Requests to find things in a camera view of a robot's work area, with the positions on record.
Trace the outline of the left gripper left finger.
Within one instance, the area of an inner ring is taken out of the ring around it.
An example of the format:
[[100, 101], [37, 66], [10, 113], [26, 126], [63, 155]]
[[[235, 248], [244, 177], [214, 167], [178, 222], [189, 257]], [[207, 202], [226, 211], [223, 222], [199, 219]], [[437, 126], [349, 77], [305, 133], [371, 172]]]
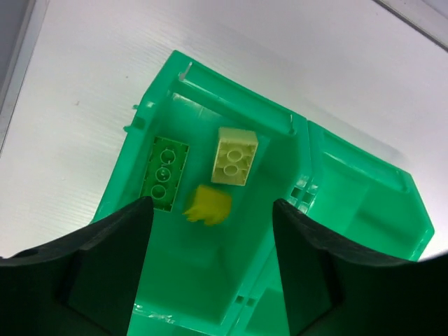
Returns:
[[1, 334], [126, 335], [153, 215], [142, 197], [1, 259]]

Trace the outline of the pale yellow-green lego brick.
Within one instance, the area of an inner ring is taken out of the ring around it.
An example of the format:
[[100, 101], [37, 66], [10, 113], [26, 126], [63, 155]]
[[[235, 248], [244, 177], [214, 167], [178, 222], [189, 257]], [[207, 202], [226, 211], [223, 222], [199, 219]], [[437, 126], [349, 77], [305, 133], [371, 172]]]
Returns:
[[220, 127], [211, 182], [245, 186], [257, 149], [258, 138], [254, 131]]

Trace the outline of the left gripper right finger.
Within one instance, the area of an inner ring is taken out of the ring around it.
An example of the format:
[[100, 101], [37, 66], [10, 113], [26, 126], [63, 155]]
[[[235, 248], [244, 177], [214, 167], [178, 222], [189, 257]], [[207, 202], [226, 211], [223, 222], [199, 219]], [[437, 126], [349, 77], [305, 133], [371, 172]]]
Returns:
[[272, 224], [291, 335], [446, 335], [447, 255], [412, 262], [358, 244], [284, 199]]

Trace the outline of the lime green square lego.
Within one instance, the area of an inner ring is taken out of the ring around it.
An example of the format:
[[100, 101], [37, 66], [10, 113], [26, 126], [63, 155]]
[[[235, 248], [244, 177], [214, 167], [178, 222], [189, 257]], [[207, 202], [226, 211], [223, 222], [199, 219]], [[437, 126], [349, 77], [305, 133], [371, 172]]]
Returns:
[[229, 193], [199, 185], [186, 202], [183, 215], [192, 223], [203, 221], [206, 226], [214, 226], [228, 218], [231, 208], [232, 196]]

